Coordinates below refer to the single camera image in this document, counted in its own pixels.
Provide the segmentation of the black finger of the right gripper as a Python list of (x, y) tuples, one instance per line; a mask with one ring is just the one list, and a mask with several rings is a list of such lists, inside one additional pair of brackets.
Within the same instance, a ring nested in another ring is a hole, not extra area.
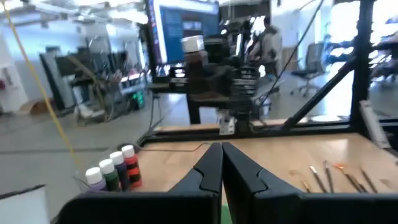
[(208, 86), (210, 91), (216, 93), (230, 93), (232, 84), (232, 67), (229, 65), (214, 65), (210, 68)]

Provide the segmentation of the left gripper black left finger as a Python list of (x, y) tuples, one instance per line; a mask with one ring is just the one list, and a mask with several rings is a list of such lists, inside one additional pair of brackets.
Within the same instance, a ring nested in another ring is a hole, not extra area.
[(58, 222), (219, 223), (223, 148), (213, 143), (167, 192), (95, 192), (81, 194), (61, 209)]

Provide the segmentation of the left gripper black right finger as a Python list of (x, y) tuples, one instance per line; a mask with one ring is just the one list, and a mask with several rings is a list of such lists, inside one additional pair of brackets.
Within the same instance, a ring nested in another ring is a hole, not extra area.
[(397, 223), (397, 194), (304, 192), (234, 145), (222, 148), (233, 223)]

